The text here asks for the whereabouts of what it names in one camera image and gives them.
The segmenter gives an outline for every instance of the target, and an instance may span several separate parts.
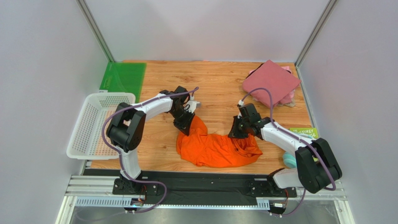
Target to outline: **metal frame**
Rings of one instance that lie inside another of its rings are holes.
[[[303,49],[301,50],[296,62],[294,63],[297,67],[300,67],[303,63],[304,58],[306,57],[308,51],[310,50],[313,42],[315,41],[316,37],[318,36],[319,32],[321,31],[323,25],[326,23],[327,19],[329,18],[330,14],[332,13],[334,7],[336,6],[339,0],[329,0],[325,9],[322,12],[318,22],[316,23],[314,30],[312,31],[310,37],[308,38],[306,44],[304,45]]]
[[[118,176],[81,176],[73,175],[66,189],[64,201],[56,223],[69,223],[75,206],[95,206],[95,207],[133,207],[128,204],[131,198],[139,195],[113,195],[114,180]],[[316,194],[307,193],[305,200],[334,201],[338,218],[342,224],[352,224],[351,211],[349,209],[347,197],[341,181],[336,181],[336,191],[321,190]],[[300,200],[304,189],[297,188],[297,198],[290,200]],[[217,210],[268,210],[269,200],[284,200],[284,198],[257,197],[257,206],[204,206],[204,205],[167,205],[158,206],[168,209],[217,209]],[[146,204],[143,207],[149,207],[152,204]]]
[[[93,31],[95,37],[98,40],[99,45],[101,46],[102,50],[104,51],[105,56],[107,57],[109,62],[115,62],[115,58],[111,53],[111,50],[109,49],[107,42],[104,39],[104,36],[102,35],[100,28],[98,27],[97,23],[95,22],[94,17],[91,14],[91,11],[86,3],[85,0],[76,0],[78,3],[80,9],[83,12],[83,15],[85,16],[88,25],[90,25],[91,30]]]

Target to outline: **green board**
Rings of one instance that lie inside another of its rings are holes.
[[[314,127],[292,127],[289,129],[294,133],[308,134],[315,139],[319,138],[318,130]]]
[[[146,63],[109,62],[99,89],[108,92],[131,92],[138,103],[146,67]]]

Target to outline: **orange cloth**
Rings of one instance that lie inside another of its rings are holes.
[[[207,127],[198,116],[193,117],[189,136],[178,134],[177,153],[197,166],[218,168],[245,166],[263,154],[252,135],[232,139],[227,135],[207,134]]]

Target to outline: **metal pole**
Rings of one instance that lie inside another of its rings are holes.
[[[332,11],[338,1],[339,0],[330,0],[327,3],[326,8],[325,8],[325,10],[323,10],[323,13],[320,16],[317,24],[315,25],[313,32],[311,33],[306,44],[304,45],[303,49],[301,50],[296,62],[294,63],[296,65],[296,68],[299,68],[301,66],[301,64],[303,63],[303,60],[306,57],[308,51],[310,50],[313,42],[315,41],[316,37],[318,36],[319,32],[321,31],[323,25],[326,23],[328,17],[332,13]]]
[[[98,28],[97,23],[95,22],[94,17],[92,16],[90,9],[85,0],[76,0],[80,9],[83,12],[88,24],[90,25],[95,37],[98,40],[99,45],[104,51],[105,56],[108,58],[109,62],[115,62],[115,58],[113,57],[111,50],[109,49],[107,43],[105,42],[104,36],[102,35],[100,28]]]

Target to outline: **green sign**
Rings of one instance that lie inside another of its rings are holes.
[[[297,134],[308,134],[315,139],[319,138],[318,130],[314,127],[292,127],[290,130]]]

